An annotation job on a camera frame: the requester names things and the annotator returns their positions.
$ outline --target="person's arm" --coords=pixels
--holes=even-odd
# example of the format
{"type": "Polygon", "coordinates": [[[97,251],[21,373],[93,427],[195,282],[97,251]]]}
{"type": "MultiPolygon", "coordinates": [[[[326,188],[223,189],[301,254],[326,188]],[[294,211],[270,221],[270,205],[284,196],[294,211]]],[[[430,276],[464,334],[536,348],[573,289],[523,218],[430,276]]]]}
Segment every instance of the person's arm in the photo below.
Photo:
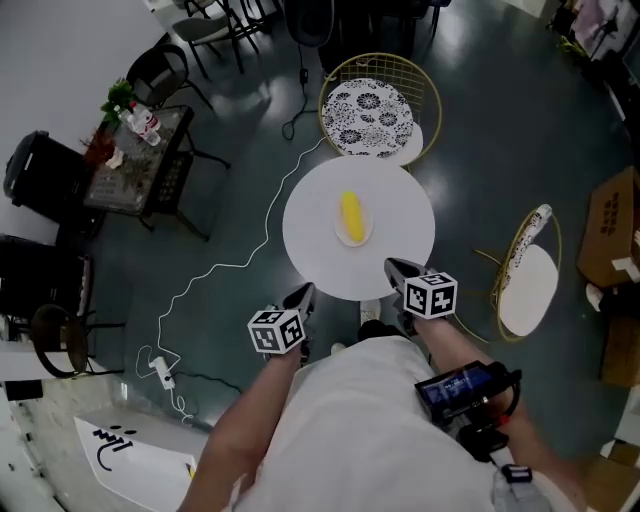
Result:
{"type": "MultiPolygon", "coordinates": [[[[474,361],[493,362],[489,356],[469,342],[446,320],[416,319],[416,331],[431,353],[433,362],[442,373],[455,370],[474,361]]],[[[512,392],[505,392],[492,400],[491,406],[504,411],[511,403],[512,392]]],[[[551,479],[578,510],[587,505],[580,478],[571,465],[561,460],[542,440],[529,419],[520,400],[510,421],[499,429],[509,436],[509,450],[516,464],[528,466],[551,479]]]]}
{"type": "Polygon", "coordinates": [[[251,387],[216,423],[178,512],[222,510],[233,484],[244,476],[251,487],[280,420],[293,375],[300,368],[300,346],[273,357],[251,387]]]}

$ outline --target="black and white marker cube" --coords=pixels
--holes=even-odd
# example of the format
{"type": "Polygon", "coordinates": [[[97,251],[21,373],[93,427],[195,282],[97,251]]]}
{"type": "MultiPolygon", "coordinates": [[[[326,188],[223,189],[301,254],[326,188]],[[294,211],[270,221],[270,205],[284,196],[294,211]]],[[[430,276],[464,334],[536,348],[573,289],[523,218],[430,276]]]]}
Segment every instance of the black and white marker cube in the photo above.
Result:
{"type": "Polygon", "coordinates": [[[445,272],[411,277],[404,282],[404,309],[427,320],[450,315],[457,293],[458,282],[445,272]]]}
{"type": "Polygon", "coordinates": [[[306,337],[297,309],[258,311],[247,327],[261,353],[284,354],[306,337]]]}

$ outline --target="gray concrete floor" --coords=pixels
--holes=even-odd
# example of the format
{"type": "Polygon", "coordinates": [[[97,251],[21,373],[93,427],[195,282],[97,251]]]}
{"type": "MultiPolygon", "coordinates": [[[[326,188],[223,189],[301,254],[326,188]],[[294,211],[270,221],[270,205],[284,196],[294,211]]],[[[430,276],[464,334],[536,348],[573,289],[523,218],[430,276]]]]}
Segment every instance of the gray concrete floor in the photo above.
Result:
{"type": "MultiPolygon", "coordinates": [[[[564,254],[551,309],[525,341],[486,349],[523,370],[531,414],[560,453],[595,453],[612,437],[627,393],[598,381],[604,321],[586,302],[574,262],[590,191],[632,162],[626,135],[608,97],[593,90],[557,50],[558,38],[544,30],[545,20],[500,0],[455,0],[442,10],[431,45],[429,23],[430,17],[418,27],[413,60],[437,85],[444,121],[433,150],[411,169],[435,212],[429,264],[456,276],[462,289],[489,290],[496,268],[471,249],[502,255],[524,216],[541,203],[552,205],[562,226],[564,254]]],[[[393,43],[395,24],[387,29],[393,43]]],[[[178,415],[157,378],[136,377],[138,349],[155,345],[158,315],[193,275],[215,262],[246,261],[263,239],[264,214],[281,177],[321,138],[315,115],[300,119],[293,142],[282,138],[282,123],[301,104],[297,49],[282,23],[272,36],[257,39],[259,59],[247,45],[243,48],[244,76],[230,48],[222,48],[222,63],[201,50],[213,78],[203,80],[195,66],[192,78],[212,99],[215,114],[191,91],[172,100],[194,107],[196,145],[233,164],[227,175],[215,163],[196,162],[182,197],[185,213],[211,240],[203,243],[171,218],[158,218],[151,234],[135,219],[109,215],[91,248],[92,306],[101,321],[127,321],[123,331],[98,332],[98,359],[114,367],[121,364],[116,354],[124,353],[125,380],[173,416],[178,415]]],[[[303,53],[310,69],[309,107],[314,108],[321,70],[315,51],[303,53]]],[[[428,129],[433,118],[425,117],[428,129]]],[[[176,369],[242,387],[251,382],[263,362],[247,335],[247,320],[303,282],[282,242],[286,198],[306,172],[334,156],[323,144],[304,158],[273,209],[271,241],[250,268],[216,270],[176,302],[162,337],[164,346],[182,355],[176,369]]],[[[554,254],[551,227],[541,244],[554,254]]],[[[487,300],[462,294],[458,307],[468,325],[497,339],[487,300]]],[[[319,294],[312,324],[313,357],[325,357],[332,343],[354,341],[357,304],[319,294]]],[[[146,353],[142,359],[145,372],[146,353]]],[[[176,381],[187,411],[204,423],[213,423],[236,397],[218,383],[185,376],[176,381]]]]}

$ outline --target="white cable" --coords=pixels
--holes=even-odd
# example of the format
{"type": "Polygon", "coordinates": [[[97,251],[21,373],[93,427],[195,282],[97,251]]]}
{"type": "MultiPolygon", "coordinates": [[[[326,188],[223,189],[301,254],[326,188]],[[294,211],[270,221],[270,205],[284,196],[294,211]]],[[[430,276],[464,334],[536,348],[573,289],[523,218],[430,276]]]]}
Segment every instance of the white cable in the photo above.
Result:
{"type": "MultiPolygon", "coordinates": [[[[173,367],[175,365],[177,365],[180,360],[182,359],[182,356],[180,356],[179,354],[176,354],[175,352],[166,349],[164,347],[162,347],[160,345],[160,339],[162,338],[162,319],[169,316],[169,314],[171,313],[171,311],[173,310],[173,303],[175,302],[176,299],[179,299],[180,297],[184,297],[187,293],[189,293],[189,290],[191,289],[191,285],[194,283],[194,281],[198,281],[199,279],[204,279],[205,277],[208,277],[209,274],[211,274],[211,272],[213,272],[217,267],[225,267],[225,268],[247,268],[250,264],[251,261],[253,260],[253,257],[255,256],[255,254],[262,249],[265,245],[267,245],[267,242],[269,242],[269,216],[271,215],[271,209],[273,208],[273,205],[275,204],[276,200],[278,199],[278,196],[280,196],[280,193],[282,192],[282,188],[284,187],[284,182],[285,180],[291,176],[294,172],[296,172],[298,170],[298,168],[300,167],[300,162],[302,161],[302,157],[308,153],[311,153],[313,151],[315,151],[316,149],[318,149],[318,146],[320,146],[320,143],[324,140],[325,138],[322,137],[318,143],[313,146],[311,149],[308,149],[307,151],[305,151],[304,153],[300,153],[300,156],[298,157],[298,163],[296,164],[296,166],[294,167],[294,169],[289,172],[288,174],[286,174],[284,176],[284,178],[282,178],[282,180],[280,181],[280,188],[278,188],[278,191],[276,192],[276,195],[273,196],[273,199],[271,200],[271,204],[269,205],[269,208],[267,209],[267,215],[264,218],[264,234],[265,234],[265,239],[264,242],[262,242],[260,245],[258,245],[258,247],[256,247],[253,252],[251,253],[251,255],[249,256],[249,259],[247,260],[247,262],[244,265],[238,265],[235,263],[216,263],[215,265],[213,265],[208,272],[199,275],[199,276],[195,276],[192,277],[191,280],[189,281],[189,284],[187,285],[187,288],[185,289],[185,291],[183,291],[180,295],[174,295],[173,298],[171,299],[171,305],[169,306],[169,309],[167,310],[166,313],[160,315],[158,317],[158,349],[162,350],[164,352],[167,352],[168,354],[171,354],[172,356],[176,357],[176,360],[174,361],[174,363],[169,366],[168,371],[171,372],[171,370],[173,369],[173,367]]],[[[141,379],[145,379],[153,374],[155,374],[156,372],[153,371],[151,373],[147,373],[146,375],[140,375],[138,373],[138,362],[140,360],[140,352],[142,352],[142,350],[144,348],[149,348],[149,356],[147,358],[149,364],[151,364],[151,354],[153,353],[153,347],[151,347],[151,345],[142,345],[140,347],[140,349],[138,350],[138,356],[136,357],[136,375],[138,377],[140,377],[141,379]]],[[[171,406],[178,411],[179,413],[182,414],[182,422],[184,423],[184,420],[186,420],[187,418],[193,418],[192,414],[187,414],[185,412],[185,401],[184,398],[180,395],[176,395],[176,402],[174,403],[173,400],[173,389],[170,389],[171,391],[171,406]]]]}
{"type": "Polygon", "coordinates": [[[176,399],[176,403],[173,403],[173,388],[169,388],[169,391],[171,392],[171,405],[173,406],[173,408],[178,411],[179,413],[182,414],[182,423],[184,423],[184,420],[186,420],[187,418],[191,419],[193,418],[193,414],[187,414],[186,412],[184,412],[184,409],[186,407],[186,404],[184,403],[184,398],[182,398],[180,395],[178,395],[177,399],[176,399]]]}

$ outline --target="power adapter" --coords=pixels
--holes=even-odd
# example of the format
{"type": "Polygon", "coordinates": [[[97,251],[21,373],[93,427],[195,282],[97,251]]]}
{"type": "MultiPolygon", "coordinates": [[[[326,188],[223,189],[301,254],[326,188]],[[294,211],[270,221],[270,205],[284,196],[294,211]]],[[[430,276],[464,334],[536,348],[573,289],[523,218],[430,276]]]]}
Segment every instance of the power adapter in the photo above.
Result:
{"type": "Polygon", "coordinates": [[[160,377],[160,382],[162,383],[162,387],[164,389],[169,390],[176,387],[176,382],[173,380],[171,373],[169,373],[169,367],[167,366],[167,362],[164,360],[164,357],[156,357],[149,363],[149,368],[156,369],[156,372],[158,372],[158,377],[160,377]]]}

